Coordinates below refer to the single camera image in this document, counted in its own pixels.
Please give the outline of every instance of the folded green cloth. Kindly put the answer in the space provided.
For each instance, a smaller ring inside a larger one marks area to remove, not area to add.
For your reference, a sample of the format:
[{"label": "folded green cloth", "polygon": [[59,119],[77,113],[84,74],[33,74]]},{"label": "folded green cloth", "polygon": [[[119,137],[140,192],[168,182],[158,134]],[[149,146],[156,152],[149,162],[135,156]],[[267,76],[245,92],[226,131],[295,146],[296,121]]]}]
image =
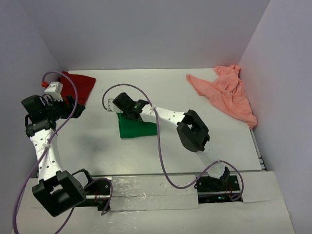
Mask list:
[{"label": "folded green cloth", "polygon": [[118,115],[120,138],[135,138],[157,135],[157,127],[155,123],[147,123],[135,121]]}]

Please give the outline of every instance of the crumpled cloth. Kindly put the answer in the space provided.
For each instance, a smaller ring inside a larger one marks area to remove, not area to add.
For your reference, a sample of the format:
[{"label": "crumpled cloth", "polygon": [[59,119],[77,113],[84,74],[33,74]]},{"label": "crumpled cloth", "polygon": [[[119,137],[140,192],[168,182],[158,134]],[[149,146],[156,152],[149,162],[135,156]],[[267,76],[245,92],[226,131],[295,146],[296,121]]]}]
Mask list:
[{"label": "crumpled cloth", "polygon": [[253,115],[249,101],[245,96],[244,82],[238,77],[240,67],[218,66],[214,72],[219,76],[210,82],[186,75],[187,81],[201,96],[209,98],[210,103],[222,112],[245,121],[252,129],[257,125],[257,118]]}]

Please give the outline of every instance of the white table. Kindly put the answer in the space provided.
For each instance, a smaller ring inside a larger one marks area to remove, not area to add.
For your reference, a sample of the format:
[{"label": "white table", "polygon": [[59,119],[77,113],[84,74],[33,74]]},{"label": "white table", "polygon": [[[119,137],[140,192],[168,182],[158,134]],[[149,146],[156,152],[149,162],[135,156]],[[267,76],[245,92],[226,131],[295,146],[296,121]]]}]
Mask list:
[{"label": "white table", "polygon": [[[273,172],[242,173],[244,202],[200,204],[190,210],[109,212],[75,208],[62,234],[294,234]],[[18,213],[21,234],[54,233],[69,212],[51,217],[34,198],[31,179]]]},{"label": "white table", "polygon": [[[97,79],[78,119],[70,120],[58,135],[58,149],[66,170],[81,168],[92,175],[162,173],[156,136],[120,139],[116,114],[104,111],[101,98],[107,88],[130,83],[143,89],[154,105],[176,111],[195,110],[209,128],[213,149],[220,159],[240,171],[261,170],[250,130],[245,122],[234,119],[215,107],[206,97],[197,95],[185,78],[192,74],[213,81],[213,69],[148,69],[70,71]],[[126,92],[133,100],[144,97],[133,88],[118,87],[107,98]],[[162,152],[170,173],[201,172],[204,169],[196,154],[186,150],[176,130],[161,128]]]}]

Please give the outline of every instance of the fabric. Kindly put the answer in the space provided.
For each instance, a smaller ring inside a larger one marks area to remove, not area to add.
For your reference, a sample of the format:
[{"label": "fabric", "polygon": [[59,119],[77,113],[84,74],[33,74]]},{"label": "fabric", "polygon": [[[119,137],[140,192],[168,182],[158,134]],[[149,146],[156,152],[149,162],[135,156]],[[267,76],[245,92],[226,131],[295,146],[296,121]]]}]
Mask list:
[{"label": "fabric", "polygon": [[[83,75],[73,75],[69,74],[68,72],[62,73],[67,75],[75,84],[78,92],[78,103],[81,105],[85,105],[94,87],[96,79],[93,77],[87,77]],[[62,98],[66,100],[66,96],[71,95],[75,99],[76,98],[75,91],[71,83],[65,77],[60,77],[58,81],[63,84],[63,88],[60,93]]]},{"label": "fabric", "polygon": [[117,115],[120,138],[135,138],[157,135],[156,124],[134,121],[123,117],[121,113],[117,113]]},{"label": "fabric", "polygon": [[245,96],[244,82],[238,77],[240,67],[218,66],[214,72],[219,76],[214,82],[186,75],[187,81],[201,96],[209,98],[210,103],[222,112],[245,121],[252,129],[257,125],[257,118]]}]

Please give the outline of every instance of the purple cable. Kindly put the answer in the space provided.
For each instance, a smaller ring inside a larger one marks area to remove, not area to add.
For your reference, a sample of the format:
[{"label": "purple cable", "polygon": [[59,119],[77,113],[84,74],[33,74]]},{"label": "purple cable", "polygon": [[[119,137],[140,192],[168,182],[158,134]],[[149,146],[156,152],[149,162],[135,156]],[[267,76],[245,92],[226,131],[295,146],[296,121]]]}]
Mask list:
[{"label": "purple cable", "polygon": [[160,165],[161,165],[161,168],[162,168],[162,171],[166,177],[166,179],[168,180],[168,182],[176,189],[186,189],[186,188],[189,188],[191,187],[193,184],[195,184],[205,173],[206,171],[211,168],[213,165],[217,164],[217,163],[225,163],[227,165],[229,165],[230,167],[232,167],[236,173],[238,174],[240,180],[241,180],[241,192],[238,194],[238,195],[234,195],[231,197],[231,200],[232,201],[236,201],[238,199],[241,198],[243,192],[244,192],[244,181],[243,181],[243,177],[242,175],[240,174],[240,172],[233,166],[231,165],[230,163],[226,162],[226,161],[223,161],[223,160],[220,160],[220,161],[215,161],[213,163],[211,163],[208,167],[206,167],[200,174],[199,176],[193,181],[191,182],[190,184],[188,185],[185,185],[185,186],[177,186],[175,185],[169,178],[168,176],[168,173],[166,172],[166,169],[165,169],[165,165],[164,165],[164,162],[163,162],[163,158],[162,158],[162,153],[161,153],[161,143],[160,143],[160,124],[159,124],[159,117],[158,117],[158,112],[156,110],[156,108],[154,107],[154,105],[152,104],[151,100],[148,98],[148,96],[145,94],[145,92],[143,90],[141,90],[140,88],[136,87],[135,85],[132,85],[132,84],[116,84],[116,85],[113,85],[112,87],[108,88],[105,93],[103,94],[103,97],[102,97],[102,105],[103,105],[103,108],[105,110],[107,110],[107,108],[105,107],[105,104],[104,104],[104,98],[106,96],[106,94],[113,88],[115,87],[118,87],[118,86],[130,86],[130,87],[133,87],[137,90],[139,90],[146,98],[146,100],[149,102],[150,106],[153,108],[154,112],[155,112],[155,116],[156,116],[156,125],[157,125],[157,142],[158,142],[158,154],[159,154],[159,159],[160,159]]},{"label": "purple cable", "polygon": [[[77,107],[77,103],[78,103],[78,92],[77,92],[77,88],[75,86],[75,84],[72,82],[72,80],[66,76],[65,74],[61,73],[61,72],[57,72],[57,71],[51,71],[51,72],[47,72],[43,75],[42,77],[42,82],[44,82],[44,79],[45,77],[50,74],[50,73],[57,73],[57,74],[60,74],[61,76],[64,76],[66,79],[68,79],[68,81],[71,83],[71,85],[73,86],[74,88],[74,91],[75,91],[75,104],[74,104],[74,108],[72,110],[72,112],[70,113],[70,115],[68,116],[68,118],[55,130],[55,132],[52,133],[50,139],[48,140],[47,144],[50,144],[50,142],[52,141],[53,137],[58,133],[58,131],[69,121],[69,119],[73,116],[75,110],[76,110],[76,107]],[[30,173],[28,174],[27,178],[26,178],[26,181],[23,183],[21,189],[19,190],[19,193],[18,193],[18,197],[16,198],[16,201],[14,203],[14,207],[13,207],[13,230],[14,230],[14,233],[15,234],[20,234],[19,231],[18,231],[18,226],[17,226],[17,214],[18,214],[18,206],[19,206],[19,203],[20,203],[20,200],[21,200],[21,197],[22,197],[22,194],[26,188],[26,185],[27,185],[27,182],[28,180],[31,178],[31,176],[34,174],[34,172],[37,170],[40,162],[43,160],[44,156],[47,154],[48,152],[48,148],[45,148],[41,157],[39,158],[39,160],[37,161],[37,163],[34,165],[34,167],[31,169]],[[63,225],[57,230],[57,232],[55,234],[58,234],[62,228],[66,225],[66,223],[68,222],[70,216],[72,215],[74,211],[74,208],[70,211],[67,219],[65,220],[65,222],[63,223]]]},{"label": "purple cable", "polygon": [[109,183],[110,186],[111,186],[111,191],[110,191],[110,194],[109,194],[109,199],[108,199],[108,201],[107,201],[107,203],[106,203],[106,205],[105,205],[105,207],[104,207],[104,209],[103,209],[103,211],[102,211],[102,213],[101,213],[101,215],[105,215],[105,214],[107,214],[107,213],[109,212],[109,211],[106,211],[106,209],[107,209],[107,207],[109,206],[109,203],[110,203],[110,201],[111,201],[111,199],[112,199],[112,196],[113,196],[113,184],[112,184],[111,180],[109,180],[109,179],[107,179],[107,178],[98,178],[98,179],[93,180],[92,182],[90,182],[90,183],[87,184],[86,186],[84,186],[84,189],[88,188],[90,185],[92,185],[93,183],[95,183],[95,182],[97,182],[97,181],[99,181],[99,180],[107,180],[108,183]]}]

